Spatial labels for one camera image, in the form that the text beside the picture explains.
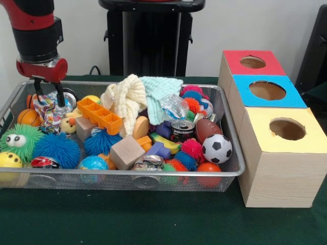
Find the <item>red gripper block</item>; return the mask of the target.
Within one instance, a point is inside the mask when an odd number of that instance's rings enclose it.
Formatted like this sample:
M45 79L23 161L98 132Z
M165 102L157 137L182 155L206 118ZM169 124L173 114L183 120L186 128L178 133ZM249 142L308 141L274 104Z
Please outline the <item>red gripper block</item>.
M53 83L57 91L57 102L59 107L65 107L65 98L63 87L60 83L67 74L68 64L63 58L57 57L54 60L46 63L27 63L20 57L16 60L16 67L18 72L28 78L34 78L34 88L36 97L41 103L40 96L43 95L41 89L41 82L43 80Z

